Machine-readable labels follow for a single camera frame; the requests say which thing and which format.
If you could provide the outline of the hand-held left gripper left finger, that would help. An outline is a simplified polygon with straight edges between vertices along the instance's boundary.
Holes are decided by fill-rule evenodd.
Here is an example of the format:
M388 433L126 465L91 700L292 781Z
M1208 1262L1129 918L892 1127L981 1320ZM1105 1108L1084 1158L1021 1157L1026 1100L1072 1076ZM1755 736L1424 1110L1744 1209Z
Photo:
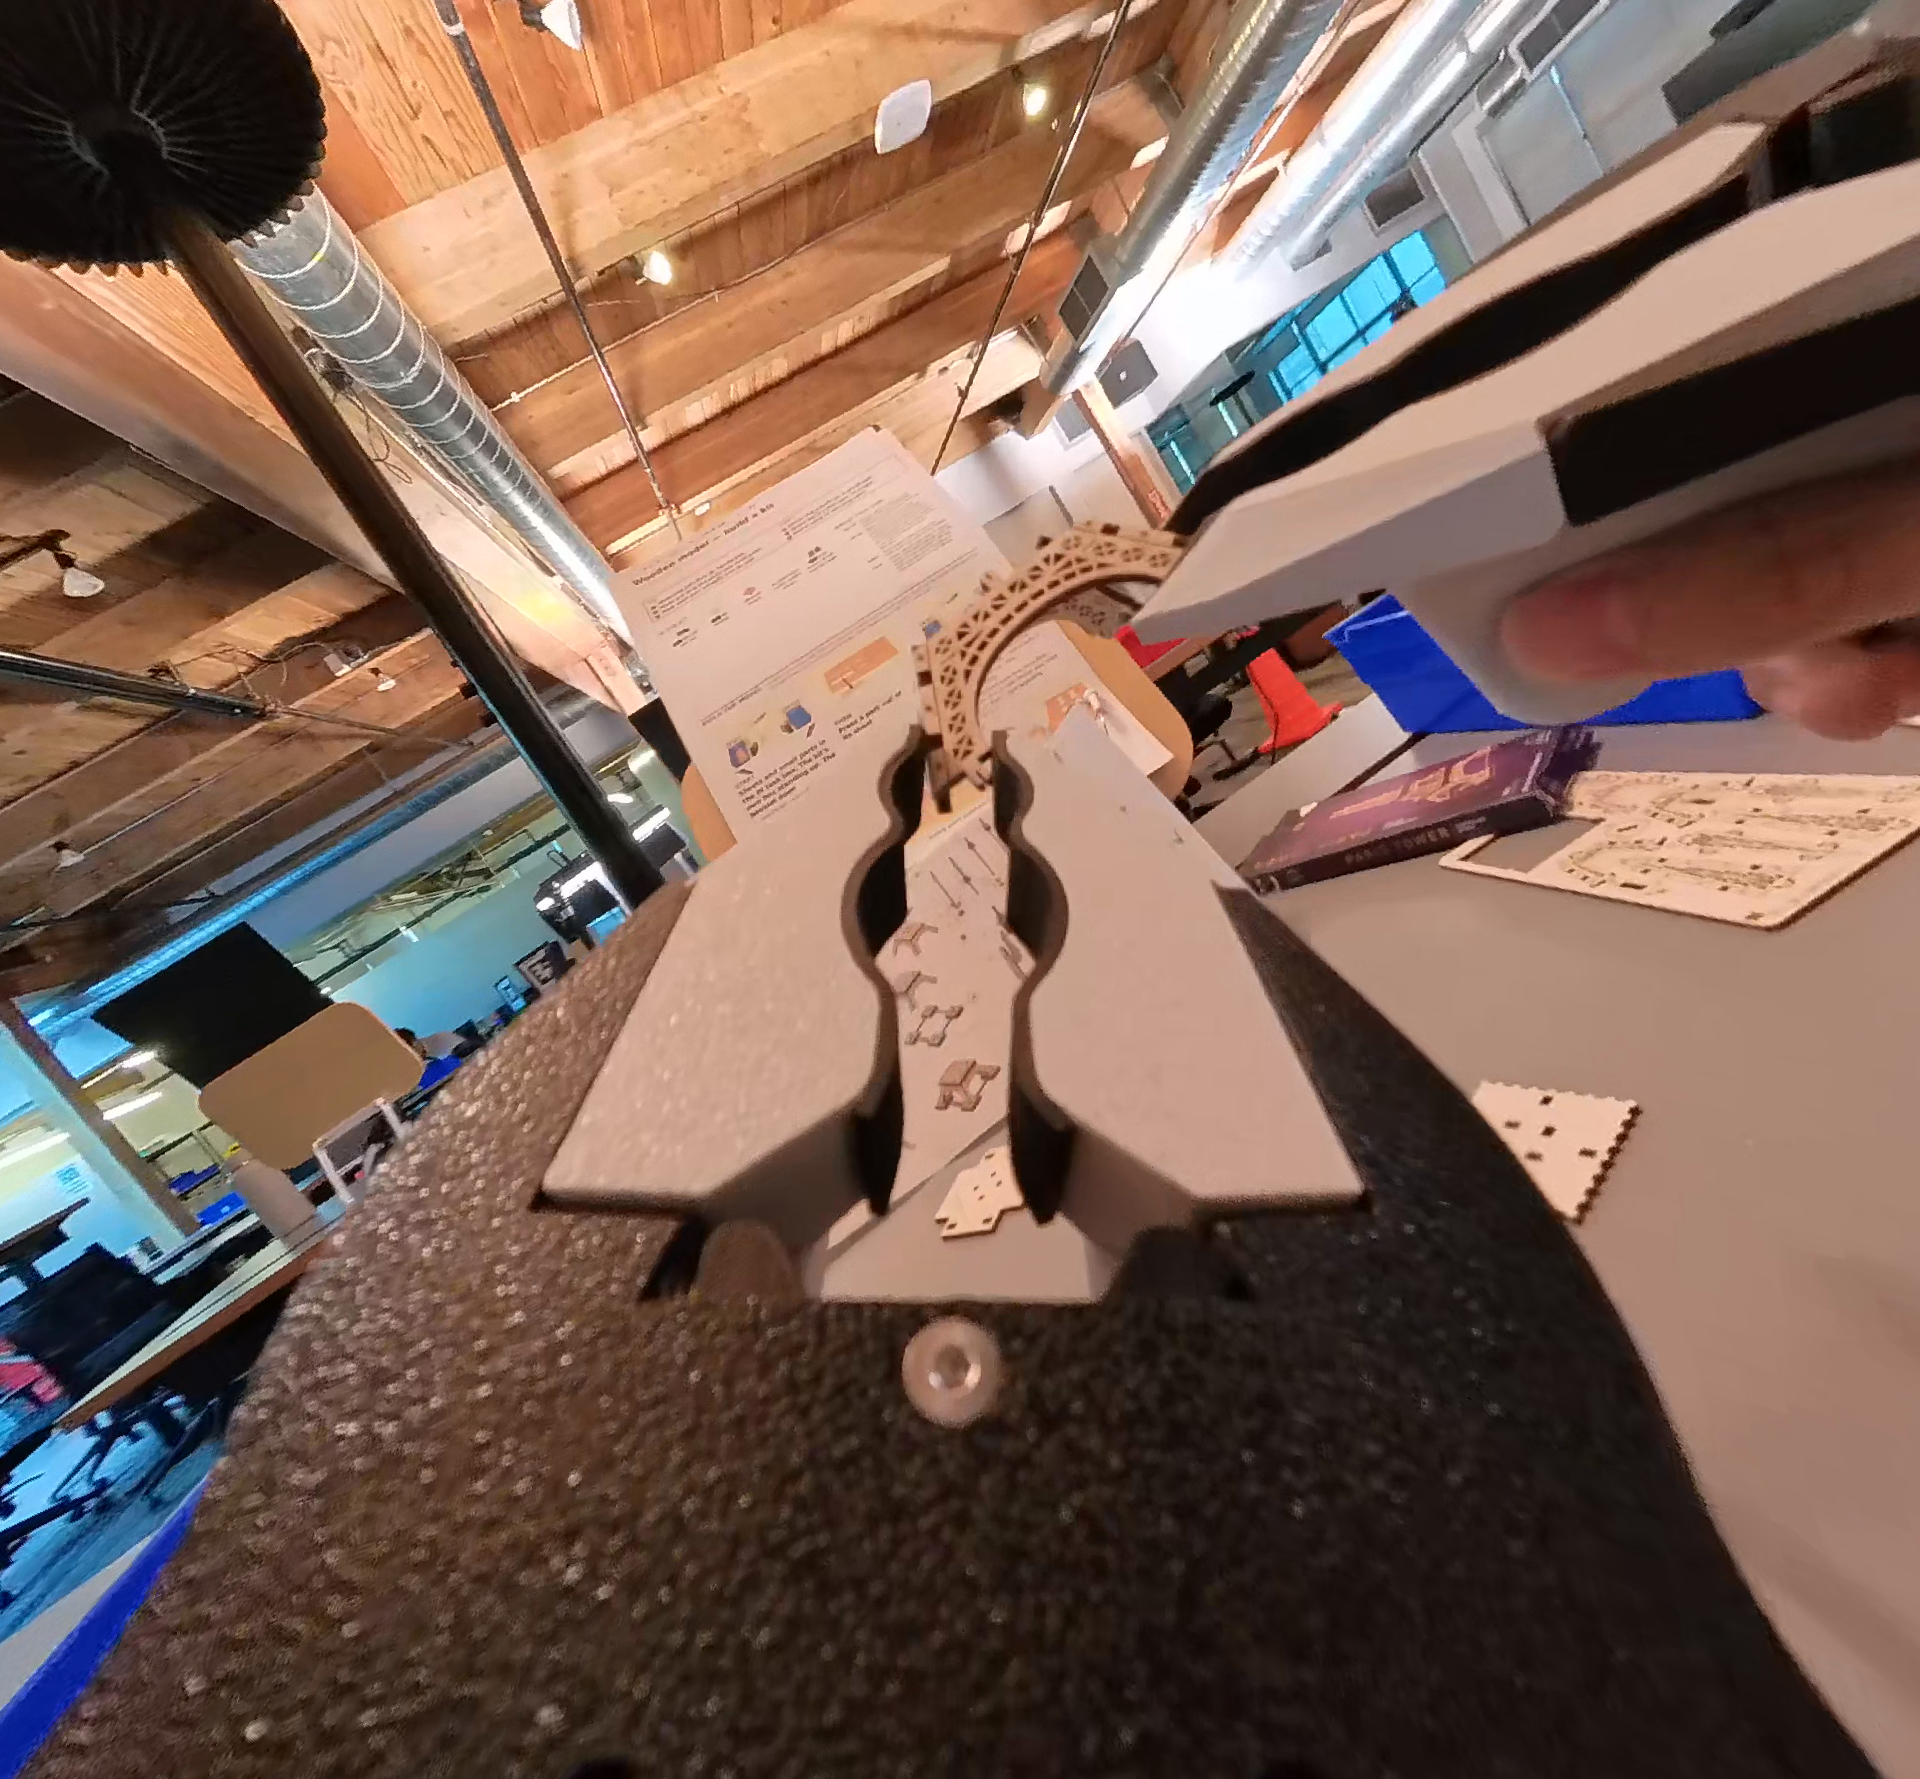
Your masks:
M904 1088L879 956L923 807L924 734L878 730L692 881L545 1171L550 1203L774 1232L889 1211Z

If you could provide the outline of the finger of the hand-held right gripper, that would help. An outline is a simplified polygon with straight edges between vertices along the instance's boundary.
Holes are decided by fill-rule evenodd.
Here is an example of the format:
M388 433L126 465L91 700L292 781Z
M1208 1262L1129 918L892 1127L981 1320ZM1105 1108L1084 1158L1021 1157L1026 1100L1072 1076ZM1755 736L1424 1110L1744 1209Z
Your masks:
M1917 453L1917 165L1737 217L1513 363L1233 497L1140 610L1199 640L1382 588L1516 722L1570 726L1670 669L1524 677L1508 602L1697 519Z
M1684 135L1502 249L1214 458L1168 521L1194 535L1235 498L1354 445L1399 412L1516 363L1638 279L1809 183L1803 122Z

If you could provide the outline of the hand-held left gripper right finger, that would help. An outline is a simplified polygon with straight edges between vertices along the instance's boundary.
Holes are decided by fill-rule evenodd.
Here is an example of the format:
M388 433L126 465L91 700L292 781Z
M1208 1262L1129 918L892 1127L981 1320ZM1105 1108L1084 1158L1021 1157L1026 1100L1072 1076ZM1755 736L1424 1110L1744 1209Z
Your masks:
M1272 916L1098 730L995 743L1029 1214L1086 1238L1363 1197L1256 949Z

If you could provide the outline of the wooden lattice arch piece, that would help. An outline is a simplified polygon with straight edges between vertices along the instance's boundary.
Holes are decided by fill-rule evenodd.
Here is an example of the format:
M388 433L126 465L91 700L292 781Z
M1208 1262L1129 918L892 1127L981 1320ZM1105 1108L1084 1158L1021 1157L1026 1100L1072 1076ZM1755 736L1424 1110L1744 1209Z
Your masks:
M1184 535L1160 527L1073 527L1039 544L1018 571L981 580L959 622L916 647L924 783L938 813L951 809L957 783L995 788L997 765L979 701L1003 653L1082 594L1118 593L1133 605L1143 602L1172 577L1186 547Z

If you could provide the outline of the person's right hand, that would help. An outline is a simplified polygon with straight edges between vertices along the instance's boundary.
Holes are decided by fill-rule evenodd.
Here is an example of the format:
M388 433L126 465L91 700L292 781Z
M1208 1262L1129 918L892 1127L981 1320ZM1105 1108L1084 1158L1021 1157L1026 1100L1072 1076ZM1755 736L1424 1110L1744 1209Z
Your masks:
M1600 683L1734 669L1764 709L1837 740L1917 720L1917 506L1755 509L1614 549L1519 597L1524 674Z

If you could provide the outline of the blue plastic bin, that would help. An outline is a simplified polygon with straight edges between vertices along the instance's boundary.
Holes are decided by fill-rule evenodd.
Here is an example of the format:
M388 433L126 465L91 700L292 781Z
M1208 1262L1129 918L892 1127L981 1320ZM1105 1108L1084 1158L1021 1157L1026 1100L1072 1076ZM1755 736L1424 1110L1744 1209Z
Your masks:
M4 1778L22 1773L85 1696L182 1546L203 1498L198 1485L149 1539L4 1643Z
M1482 688L1430 640L1415 615L1380 593L1329 631L1330 643L1409 736L1521 733ZM1735 670L1658 680L1589 727L1709 726L1758 717L1763 707Z

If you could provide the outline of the orange traffic cone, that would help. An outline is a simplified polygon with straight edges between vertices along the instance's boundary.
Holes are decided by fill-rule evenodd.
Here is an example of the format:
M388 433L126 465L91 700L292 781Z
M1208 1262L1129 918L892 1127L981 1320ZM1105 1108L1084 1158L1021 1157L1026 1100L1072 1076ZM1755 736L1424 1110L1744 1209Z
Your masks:
M1264 720L1264 739L1256 758L1278 758L1320 736L1340 714L1340 706L1320 703L1294 670L1280 647L1267 647L1246 666Z

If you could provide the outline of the parts diagram sheet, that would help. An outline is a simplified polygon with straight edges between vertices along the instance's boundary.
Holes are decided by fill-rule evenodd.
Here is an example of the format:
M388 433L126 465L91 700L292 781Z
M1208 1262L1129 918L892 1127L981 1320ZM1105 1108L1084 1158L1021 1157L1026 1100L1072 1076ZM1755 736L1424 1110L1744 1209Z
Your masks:
M899 1023L901 1139L892 1207L1004 1130L1013 1007L1031 956L1006 926L995 802L956 792L905 846L907 915L879 958Z

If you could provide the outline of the purple puzzle box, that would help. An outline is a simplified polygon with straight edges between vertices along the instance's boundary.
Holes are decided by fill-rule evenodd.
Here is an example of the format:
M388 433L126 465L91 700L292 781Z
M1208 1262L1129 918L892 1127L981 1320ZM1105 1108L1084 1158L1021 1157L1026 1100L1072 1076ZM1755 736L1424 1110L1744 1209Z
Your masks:
M1271 893L1548 829L1599 747L1590 727L1529 733L1339 794L1260 839L1237 878Z

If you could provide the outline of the rounded plywood board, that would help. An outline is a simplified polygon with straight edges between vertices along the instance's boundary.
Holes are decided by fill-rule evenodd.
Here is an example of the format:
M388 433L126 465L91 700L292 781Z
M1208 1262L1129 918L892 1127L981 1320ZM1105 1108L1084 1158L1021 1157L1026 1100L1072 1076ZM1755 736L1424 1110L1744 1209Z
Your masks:
M1124 642L1095 636L1073 620L1060 622L1060 629L1076 645L1084 665L1093 669L1100 680L1100 692L1124 706L1168 750L1168 758L1148 777L1167 800L1176 802L1186 790L1194 762L1194 743L1184 720ZM735 834L692 765L684 772L681 796L684 832L696 852L703 860L729 852L735 846Z

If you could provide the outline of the small square wooden plate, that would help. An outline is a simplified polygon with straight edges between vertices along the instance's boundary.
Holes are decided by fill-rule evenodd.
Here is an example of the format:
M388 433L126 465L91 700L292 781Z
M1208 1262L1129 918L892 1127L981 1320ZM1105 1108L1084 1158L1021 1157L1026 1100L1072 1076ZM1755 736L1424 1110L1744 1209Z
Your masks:
M1499 1080L1477 1084L1471 1102L1570 1224L1592 1207L1642 1111L1631 1098Z

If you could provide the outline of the plywood chair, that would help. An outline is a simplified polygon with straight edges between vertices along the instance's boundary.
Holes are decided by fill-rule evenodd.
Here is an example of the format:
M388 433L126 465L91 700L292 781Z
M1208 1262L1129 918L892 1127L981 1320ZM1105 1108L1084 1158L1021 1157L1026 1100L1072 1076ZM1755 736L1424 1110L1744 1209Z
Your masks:
M283 1174L314 1165L350 1207L364 1196L370 1155L340 1167L330 1149L401 1138L399 1100L424 1071L426 1057L367 1007L334 1000L203 1087L198 1110L247 1160Z

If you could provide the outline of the laser-cut wooden parts sheet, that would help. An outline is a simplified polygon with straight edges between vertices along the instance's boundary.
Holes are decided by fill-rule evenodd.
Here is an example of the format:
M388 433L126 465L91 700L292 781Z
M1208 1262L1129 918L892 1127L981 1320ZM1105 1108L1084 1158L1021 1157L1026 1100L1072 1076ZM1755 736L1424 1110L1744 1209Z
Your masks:
M1572 780L1582 834L1531 869L1493 865L1489 839L1446 872L1778 930L1918 834L1918 780L1896 775L1590 769Z

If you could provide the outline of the colour printed instruction sheet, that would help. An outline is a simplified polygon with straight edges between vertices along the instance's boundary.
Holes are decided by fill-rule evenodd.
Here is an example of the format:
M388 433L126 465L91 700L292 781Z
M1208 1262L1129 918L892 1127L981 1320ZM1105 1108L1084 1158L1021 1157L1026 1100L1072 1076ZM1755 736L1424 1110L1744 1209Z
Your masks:
M918 722L916 650L1010 572L892 433L622 577L646 674L735 839Z

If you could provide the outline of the black screen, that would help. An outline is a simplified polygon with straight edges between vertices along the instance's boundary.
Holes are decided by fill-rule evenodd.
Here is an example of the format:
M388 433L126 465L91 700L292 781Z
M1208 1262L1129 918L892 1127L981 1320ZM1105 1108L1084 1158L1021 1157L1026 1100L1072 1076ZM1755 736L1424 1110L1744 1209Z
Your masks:
M251 925L234 925L91 1014L198 1091L330 1003L273 941Z

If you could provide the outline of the black metal pole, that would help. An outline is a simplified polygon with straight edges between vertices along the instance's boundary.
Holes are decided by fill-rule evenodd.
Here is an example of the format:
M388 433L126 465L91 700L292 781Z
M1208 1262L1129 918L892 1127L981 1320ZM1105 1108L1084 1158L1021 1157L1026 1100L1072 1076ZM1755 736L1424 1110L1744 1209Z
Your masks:
M180 276L271 399L307 459L324 473L401 591L460 663L467 683L554 798L626 911L637 913L664 880L622 823L589 765L572 750L542 696L431 539L375 467L349 423L303 366L292 339L253 290L228 247L193 212L161 210L161 231Z

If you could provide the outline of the black pleated lamp shade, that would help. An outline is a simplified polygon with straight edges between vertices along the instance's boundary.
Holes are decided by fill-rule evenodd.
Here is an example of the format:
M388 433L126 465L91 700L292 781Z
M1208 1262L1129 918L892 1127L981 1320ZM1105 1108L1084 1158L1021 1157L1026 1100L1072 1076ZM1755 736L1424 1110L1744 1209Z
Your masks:
M2 0L2 249L163 264L174 212L228 243L324 167L317 73L277 0Z

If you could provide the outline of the silver spiral duct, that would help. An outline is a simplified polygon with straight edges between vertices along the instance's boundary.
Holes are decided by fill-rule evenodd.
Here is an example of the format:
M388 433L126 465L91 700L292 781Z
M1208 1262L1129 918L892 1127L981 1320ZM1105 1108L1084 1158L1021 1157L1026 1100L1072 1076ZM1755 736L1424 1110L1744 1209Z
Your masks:
M1302 270L1336 221L1405 165L1543 0L1409 0L1239 227L1241 270Z
M602 553L322 191L302 195L232 253L412 445L514 531L613 640L634 647Z
M1168 284L1267 122L1354 0L1241 0L1121 229L1095 243L1057 307L1041 388L1067 399Z

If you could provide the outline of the wooden frame piece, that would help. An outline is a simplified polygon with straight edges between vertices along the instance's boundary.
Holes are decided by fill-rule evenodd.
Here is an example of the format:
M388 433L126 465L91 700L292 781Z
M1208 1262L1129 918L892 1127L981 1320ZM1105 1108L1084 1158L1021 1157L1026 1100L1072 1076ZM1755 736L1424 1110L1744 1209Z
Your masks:
M938 1201L933 1224L942 1242L961 1242L997 1234L1006 1215L1025 1209L1010 1145L984 1151L959 1171Z

